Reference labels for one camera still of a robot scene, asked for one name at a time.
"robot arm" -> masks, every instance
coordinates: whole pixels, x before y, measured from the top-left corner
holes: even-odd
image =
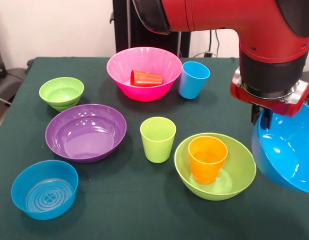
[[[231,95],[290,117],[301,109],[309,94],[309,83],[300,80],[309,52],[309,0],[133,3],[144,26],[158,34],[235,30],[239,68],[230,84]]]

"bowl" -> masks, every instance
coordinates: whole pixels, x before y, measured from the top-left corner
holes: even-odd
[[[79,79],[58,77],[43,84],[39,89],[39,95],[52,108],[62,112],[78,104],[84,88]]]
[[[228,148],[228,157],[219,176],[211,184],[197,183],[190,170],[188,145],[194,138],[211,136],[223,141]],[[186,138],[174,153],[175,168],[185,186],[200,198],[221,201],[244,191],[254,181],[257,167],[250,151],[236,139],[218,133],[200,133]]]
[[[259,117],[252,135],[258,169],[282,187],[309,193],[309,106],[294,117],[273,114],[270,129]]]
[[[45,141],[55,154],[77,163],[107,157],[127,131],[124,116],[100,104],[74,106],[55,116],[45,131]]]
[[[134,47],[113,55],[106,69],[110,77],[130,99],[150,102],[162,98],[182,72],[182,62],[173,53],[156,47]],[[131,85],[132,70],[159,74],[163,84],[158,86]]]
[[[55,219],[73,205],[78,182],[78,174],[69,163],[41,161],[26,168],[14,180],[11,198],[33,219]]]

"lime green bowl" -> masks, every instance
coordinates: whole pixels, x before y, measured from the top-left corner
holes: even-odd
[[[212,136],[223,141],[228,157],[216,180],[208,185],[197,183],[190,170],[188,145],[199,136]],[[200,198],[221,201],[230,199],[245,190],[254,181],[257,168],[251,152],[239,141],[218,133],[192,135],[179,144],[174,153],[175,168],[186,187]]]
[[[47,81],[39,89],[40,97],[57,111],[78,104],[84,93],[84,84],[73,77],[58,77]]]

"blue bowl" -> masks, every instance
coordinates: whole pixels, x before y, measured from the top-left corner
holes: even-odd
[[[50,220],[64,214],[75,201],[78,174],[59,160],[41,161],[26,168],[14,180],[13,203],[29,217]]]
[[[252,135],[258,169],[285,188],[309,193],[309,106],[294,117],[273,114],[270,129],[262,129],[260,120]]]

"dark green table cover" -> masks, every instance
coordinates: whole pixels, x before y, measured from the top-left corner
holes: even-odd
[[[174,151],[193,134],[222,133],[251,148],[251,106],[229,90],[237,59],[196,58],[211,70],[199,98],[181,98],[178,79],[166,96],[148,103],[125,97],[107,74],[107,61],[35,59],[0,128],[0,240],[309,240],[309,194],[275,185],[258,172],[238,196],[207,201],[192,194],[175,170]],[[79,104],[119,110],[127,133],[106,159],[72,163],[79,174],[72,208],[54,220],[37,221],[14,206],[10,192],[26,167],[61,159],[45,142],[46,126],[58,112],[38,94],[44,82],[61,76],[83,81]],[[145,158],[139,132],[141,122],[153,116],[177,126],[171,157],[161,164]]]

